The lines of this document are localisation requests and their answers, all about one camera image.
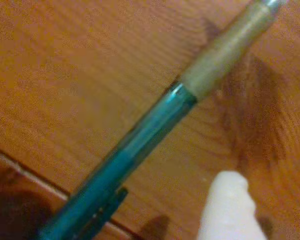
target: beige rubber grip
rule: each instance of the beige rubber grip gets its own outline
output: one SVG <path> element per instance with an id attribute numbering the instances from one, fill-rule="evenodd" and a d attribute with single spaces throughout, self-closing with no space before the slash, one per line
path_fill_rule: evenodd
<path id="1" fill-rule="evenodd" d="M 224 33 L 199 54 L 178 80 L 198 100 L 203 99 L 274 20 L 275 15 L 262 1 L 252 2 Z"/>

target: teal pen barrel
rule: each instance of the teal pen barrel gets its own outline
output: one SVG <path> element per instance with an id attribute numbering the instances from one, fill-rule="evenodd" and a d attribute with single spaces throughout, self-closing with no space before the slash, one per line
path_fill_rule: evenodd
<path id="1" fill-rule="evenodd" d="M 196 97 L 182 83 L 174 83 L 105 157 L 78 193 L 40 230 L 38 239 L 75 239 L 123 181 L 196 103 Z"/>

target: white object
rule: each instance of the white object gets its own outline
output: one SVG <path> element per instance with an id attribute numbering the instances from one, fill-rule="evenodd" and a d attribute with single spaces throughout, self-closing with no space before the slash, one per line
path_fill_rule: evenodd
<path id="1" fill-rule="evenodd" d="M 209 190 L 198 240 L 266 240 L 255 210 L 247 180 L 235 171 L 219 173 Z"/>

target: wooden surface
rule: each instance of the wooden surface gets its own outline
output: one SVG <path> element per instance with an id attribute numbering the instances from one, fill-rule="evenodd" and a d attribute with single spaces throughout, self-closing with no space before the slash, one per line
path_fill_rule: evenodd
<path id="1" fill-rule="evenodd" d="M 0 1 L 0 150 L 74 192 L 246 3 Z M 118 225 L 147 240 L 194 239 L 213 177 L 239 166 L 265 215 L 300 232 L 300 1 L 250 56 L 127 181 Z"/>
<path id="2" fill-rule="evenodd" d="M 68 196 L 0 153 L 0 240 L 26 240 Z M 133 240 L 107 223 L 94 240 Z"/>

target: metal pen tip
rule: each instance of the metal pen tip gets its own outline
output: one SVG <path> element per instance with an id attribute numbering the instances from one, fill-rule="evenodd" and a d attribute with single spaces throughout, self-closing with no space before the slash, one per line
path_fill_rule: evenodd
<path id="1" fill-rule="evenodd" d="M 262 0 L 268 6 L 271 12 L 275 15 L 278 13 L 281 6 L 287 4 L 288 0 Z"/>

